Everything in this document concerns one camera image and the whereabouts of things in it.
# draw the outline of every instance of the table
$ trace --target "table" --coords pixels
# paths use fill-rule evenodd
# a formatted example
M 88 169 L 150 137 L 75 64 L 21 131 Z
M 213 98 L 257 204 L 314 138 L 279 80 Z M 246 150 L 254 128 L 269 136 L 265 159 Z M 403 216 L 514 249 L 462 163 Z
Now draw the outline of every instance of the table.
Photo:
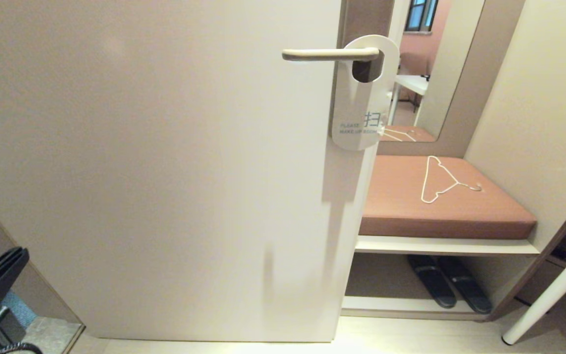
M 425 95 L 427 92 L 427 85 L 429 85 L 429 81 L 423 78 L 420 75 L 397 75 L 395 79 L 395 93 L 393 94 L 393 102 L 390 106 L 390 114 L 388 115 L 388 125 L 393 125 L 393 121 L 395 120 L 395 112 L 397 110 L 397 103 L 399 103 L 399 94 L 400 88 L 405 87 L 421 96 Z M 420 108 L 416 113 L 416 120 L 414 122 L 414 126 L 418 122 L 418 114 L 421 112 Z

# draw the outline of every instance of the wall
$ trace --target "wall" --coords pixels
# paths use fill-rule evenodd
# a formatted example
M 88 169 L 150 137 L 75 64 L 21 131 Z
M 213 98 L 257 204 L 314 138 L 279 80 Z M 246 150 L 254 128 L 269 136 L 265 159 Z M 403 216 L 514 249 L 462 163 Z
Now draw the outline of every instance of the wall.
M 486 0 L 440 137 L 433 143 L 379 143 L 382 155 L 464 157 L 504 60 L 523 0 Z
M 510 298 L 566 225 L 566 1 L 527 0 L 465 158 L 536 215 L 541 257 L 513 267 Z M 490 259 L 478 268 L 496 272 Z
M 400 45 L 400 74 L 431 73 L 452 2 L 453 0 L 438 0 L 430 35 L 403 34 Z

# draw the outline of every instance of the cushioned seat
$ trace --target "cushioned seat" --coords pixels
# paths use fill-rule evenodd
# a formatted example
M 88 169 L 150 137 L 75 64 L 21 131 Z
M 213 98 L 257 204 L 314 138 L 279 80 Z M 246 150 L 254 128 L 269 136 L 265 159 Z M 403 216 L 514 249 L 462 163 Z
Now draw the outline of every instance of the cushioned seat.
M 440 157 L 461 183 L 438 199 L 421 201 L 426 156 L 378 155 L 360 235 L 526 239 L 537 220 L 510 195 L 463 159 Z M 454 183 L 436 160 L 429 161 L 425 200 Z

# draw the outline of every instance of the white wire hanger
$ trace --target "white wire hanger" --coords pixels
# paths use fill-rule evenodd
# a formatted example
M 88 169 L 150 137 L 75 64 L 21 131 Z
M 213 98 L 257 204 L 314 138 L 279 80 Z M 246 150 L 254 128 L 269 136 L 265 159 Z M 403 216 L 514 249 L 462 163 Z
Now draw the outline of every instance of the white wire hanger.
M 436 197 L 434 197 L 434 199 L 425 200 L 425 188 L 427 187 L 427 177 L 429 176 L 429 160 L 430 159 L 435 159 L 436 161 L 438 161 L 438 166 L 442 167 L 443 170 L 447 171 L 447 173 L 451 176 L 451 178 L 453 178 L 454 184 L 452 184 L 451 186 L 449 186 L 449 188 L 447 188 L 445 190 L 436 191 L 436 193 L 435 193 Z M 440 159 L 438 159 L 438 157 L 428 156 L 427 157 L 427 168 L 425 169 L 425 180 L 423 181 L 423 190 L 421 191 L 421 201 L 423 203 L 431 204 L 431 203 L 435 202 L 436 199 L 438 199 L 438 197 L 440 197 L 441 194 L 447 193 L 448 191 L 450 191 L 455 186 L 465 186 L 465 187 L 468 187 L 470 190 L 473 190 L 473 191 L 481 191 L 481 186 L 480 186 L 479 183 L 478 183 L 477 187 L 471 187 L 468 184 L 465 184 L 465 183 L 458 181 L 458 179 L 445 167 L 445 165 L 442 164 L 442 162 L 440 161 Z
M 399 139 L 393 135 L 387 134 L 386 130 L 389 132 L 393 132 L 393 133 L 397 133 L 397 134 L 403 134 L 406 135 L 406 137 L 408 137 L 411 141 L 416 141 L 416 139 L 414 139 L 414 137 L 412 135 L 409 135 L 409 132 L 414 132 L 413 130 L 410 130 L 409 132 L 400 132 L 398 130 L 392 130 L 392 129 L 388 129 L 388 128 L 384 128 L 384 132 L 381 133 L 381 135 L 384 135 L 384 137 L 390 137 L 395 139 L 396 141 L 403 141 L 402 139 Z

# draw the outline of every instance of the floor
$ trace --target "floor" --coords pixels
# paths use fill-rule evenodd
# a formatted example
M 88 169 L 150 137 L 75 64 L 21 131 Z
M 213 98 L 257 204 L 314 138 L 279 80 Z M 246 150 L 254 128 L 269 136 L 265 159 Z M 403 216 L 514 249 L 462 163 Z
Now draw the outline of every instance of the floor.
M 412 105 L 411 102 L 399 102 L 397 110 L 395 111 L 395 121 L 393 121 L 393 125 L 411 127 L 414 125 L 415 119 L 416 112 L 414 112 L 414 105 Z
M 332 343 L 195 343 L 104 340 L 83 334 L 72 354 L 566 354 L 566 296 L 516 345 L 501 334 L 525 312 L 515 302 L 490 323 L 342 317 Z
M 39 317 L 29 325 L 23 341 L 38 345 L 43 354 L 60 354 L 73 345 L 79 331 L 80 324 Z

